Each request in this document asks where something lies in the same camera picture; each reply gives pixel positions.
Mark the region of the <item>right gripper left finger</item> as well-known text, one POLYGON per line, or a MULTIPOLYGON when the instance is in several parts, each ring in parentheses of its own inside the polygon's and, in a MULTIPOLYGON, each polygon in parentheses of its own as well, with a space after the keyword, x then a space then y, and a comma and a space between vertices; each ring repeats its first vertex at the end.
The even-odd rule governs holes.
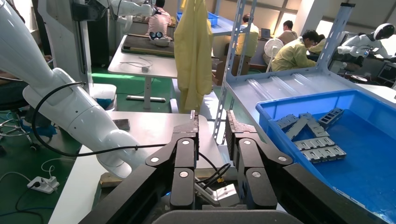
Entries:
POLYGON ((192 210, 195 202, 194 170, 199 152, 199 118, 191 111, 187 123, 175 126, 171 140, 151 154, 146 165, 161 171, 170 190, 172 210, 192 210))

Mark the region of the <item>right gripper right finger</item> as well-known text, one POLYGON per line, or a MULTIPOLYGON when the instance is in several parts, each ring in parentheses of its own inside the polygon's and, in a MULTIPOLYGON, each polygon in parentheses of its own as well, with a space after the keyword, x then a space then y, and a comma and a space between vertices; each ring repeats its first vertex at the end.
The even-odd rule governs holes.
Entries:
POLYGON ((232 110, 226 111, 225 137, 242 202, 249 210, 276 209, 278 200, 267 171, 292 164, 292 158, 263 142, 255 127, 239 122, 232 110))

